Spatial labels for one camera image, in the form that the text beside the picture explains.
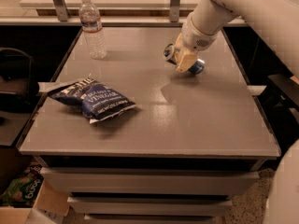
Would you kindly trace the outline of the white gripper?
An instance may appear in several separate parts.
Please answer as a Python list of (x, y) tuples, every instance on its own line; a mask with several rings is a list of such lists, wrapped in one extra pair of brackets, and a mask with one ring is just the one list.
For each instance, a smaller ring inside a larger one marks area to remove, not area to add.
[(176, 70), (181, 73), (188, 71), (198, 59), (193, 51), (208, 49), (216, 40), (219, 30), (217, 23), (196, 25), (193, 14), (190, 13), (174, 44)]

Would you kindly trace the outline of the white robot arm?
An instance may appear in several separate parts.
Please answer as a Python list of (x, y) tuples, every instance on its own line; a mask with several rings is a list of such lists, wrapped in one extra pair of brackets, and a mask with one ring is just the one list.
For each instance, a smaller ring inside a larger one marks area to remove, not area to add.
[[(189, 70), (198, 53), (207, 49), (218, 31), (241, 16), (291, 70), (292, 77), (273, 75), (271, 84), (298, 102), (298, 6), (288, 0), (200, 0), (188, 15), (175, 43), (179, 72)], [(281, 159), (266, 203), (263, 224), (299, 224), (299, 140)]]

